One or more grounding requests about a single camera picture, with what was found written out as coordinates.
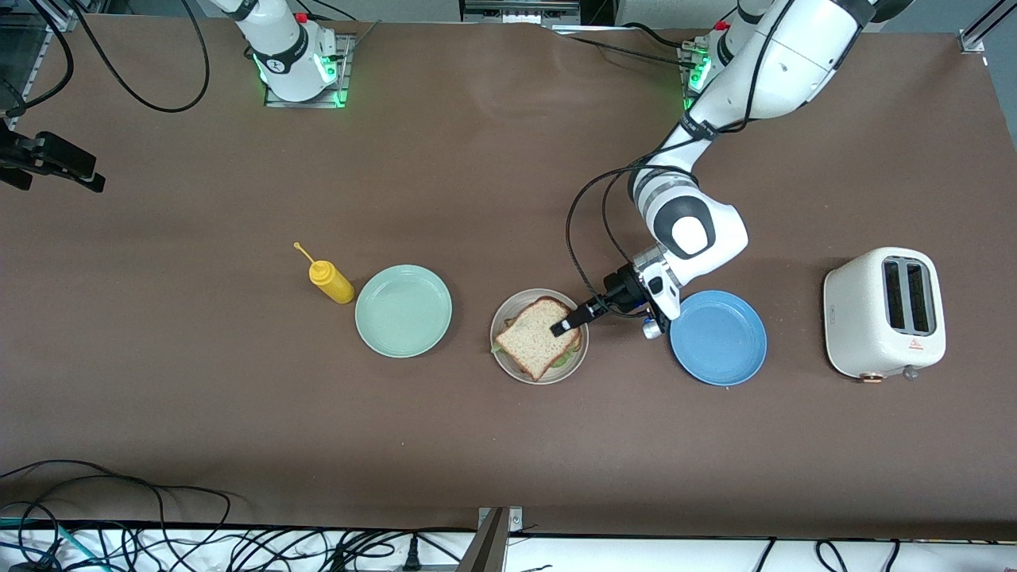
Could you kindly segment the aluminium profile bar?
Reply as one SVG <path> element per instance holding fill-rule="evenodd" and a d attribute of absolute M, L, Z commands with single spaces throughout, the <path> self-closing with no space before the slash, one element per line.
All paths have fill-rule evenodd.
<path fill-rule="evenodd" d="M 65 33 L 79 19 L 69 0 L 0 0 L 0 32 L 44 33 L 49 22 Z"/>
<path fill-rule="evenodd" d="M 984 39 L 1017 10 L 1017 0 L 994 0 L 985 11 L 965 28 L 959 28 L 957 43 L 962 53 L 984 53 Z"/>

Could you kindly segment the aluminium frame bracket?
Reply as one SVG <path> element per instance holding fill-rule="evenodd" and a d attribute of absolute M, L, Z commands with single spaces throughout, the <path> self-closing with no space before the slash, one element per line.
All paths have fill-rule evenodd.
<path fill-rule="evenodd" d="M 523 508 L 483 507 L 479 528 L 455 572 L 505 572 L 508 535 L 523 528 Z"/>

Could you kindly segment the blue plate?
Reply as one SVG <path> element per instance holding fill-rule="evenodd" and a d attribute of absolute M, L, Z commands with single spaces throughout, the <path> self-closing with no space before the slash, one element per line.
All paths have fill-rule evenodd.
<path fill-rule="evenodd" d="M 765 362 L 768 337 L 747 301 L 720 290 L 700 291 L 682 301 L 669 329 L 676 361 L 709 386 L 733 387 L 751 380 Z"/>

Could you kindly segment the white two-slot toaster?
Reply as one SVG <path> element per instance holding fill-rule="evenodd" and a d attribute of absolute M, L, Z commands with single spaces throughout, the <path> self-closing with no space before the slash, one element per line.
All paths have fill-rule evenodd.
<path fill-rule="evenodd" d="M 914 380 L 945 356 L 938 271 L 926 254 L 880 247 L 829 271 L 823 282 L 829 363 L 864 383 Z"/>

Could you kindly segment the mint green plate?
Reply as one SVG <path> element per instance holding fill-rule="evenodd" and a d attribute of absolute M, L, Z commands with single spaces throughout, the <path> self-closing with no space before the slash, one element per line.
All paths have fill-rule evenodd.
<path fill-rule="evenodd" d="M 443 340 L 451 321 L 447 284 L 421 265 L 393 265 L 378 272 L 356 301 L 361 340 L 387 358 L 425 354 Z"/>

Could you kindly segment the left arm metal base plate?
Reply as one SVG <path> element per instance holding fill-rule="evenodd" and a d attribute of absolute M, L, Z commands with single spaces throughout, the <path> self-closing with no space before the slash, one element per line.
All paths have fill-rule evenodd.
<path fill-rule="evenodd" d="M 708 44 L 683 42 L 679 50 L 682 63 L 684 110 L 696 120 L 702 119 L 702 97 L 725 68 L 721 58 Z"/>

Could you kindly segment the yellow squeeze bottle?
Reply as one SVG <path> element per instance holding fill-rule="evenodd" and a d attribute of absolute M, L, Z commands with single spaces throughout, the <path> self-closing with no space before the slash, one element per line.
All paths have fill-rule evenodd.
<path fill-rule="evenodd" d="M 352 303 L 355 300 L 356 290 L 353 284 L 338 271 L 333 263 L 310 256 L 300 242 L 294 242 L 293 247 L 308 259 L 310 263 L 307 271 L 308 278 L 325 296 L 340 304 Z"/>

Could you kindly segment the metal frame block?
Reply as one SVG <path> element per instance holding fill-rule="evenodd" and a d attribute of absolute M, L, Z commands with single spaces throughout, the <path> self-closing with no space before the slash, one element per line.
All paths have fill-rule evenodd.
<path fill-rule="evenodd" d="M 580 0 L 460 0 L 465 23 L 581 25 Z"/>

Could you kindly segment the green lettuce leaf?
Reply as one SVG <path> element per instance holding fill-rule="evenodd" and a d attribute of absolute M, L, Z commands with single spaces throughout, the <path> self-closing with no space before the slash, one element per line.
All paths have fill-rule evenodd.
<path fill-rule="evenodd" d="M 563 352 L 563 354 L 560 355 L 559 358 L 557 358 L 556 361 L 549 366 L 549 369 L 555 369 L 555 367 L 565 366 L 569 360 L 571 359 L 571 356 L 580 351 L 581 348 L 582 348 L 582 340 L 579 339 L 578 341 L 575 341 L 574 344 L 570 345 L 567 351 Z M 497 344 L 497 342 L 493 343 L 491 351 L 493 351 L 493 354 L 505 354 L 504 348 L 502 348 L 501 345 Z"/>

